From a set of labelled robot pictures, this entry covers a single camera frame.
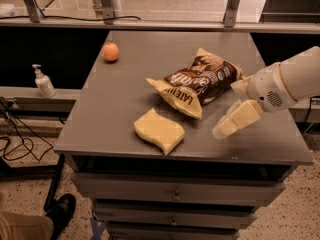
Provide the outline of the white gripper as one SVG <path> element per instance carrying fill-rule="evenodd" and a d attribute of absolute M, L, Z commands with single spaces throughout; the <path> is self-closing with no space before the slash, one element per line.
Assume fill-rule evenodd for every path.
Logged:
<path fill-rule="evenodd" d="M 226 138 L 260 120 L 263 110 L 277 112 L 297 103 L 285 83 L 280 63 L 274 63 L 253 76 L 233 82 L 231 88 L 241 99 L 254 100 L 238 100 L 227 110 L 212 129 L 212 134 L 217 139 Z"/>

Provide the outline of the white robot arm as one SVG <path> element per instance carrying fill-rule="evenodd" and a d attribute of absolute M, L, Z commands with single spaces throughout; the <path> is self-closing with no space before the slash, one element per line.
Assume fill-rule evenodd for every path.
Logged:
<path fill-rule="evenodd" d="M 320 47 L 314 46 L 285 61 L 237 80 L 231 88 L 240 96 L 212 129 L 226 138 L 260 120 L 264 112 L 292 108 L 300 100 L 320 95 Z"/>

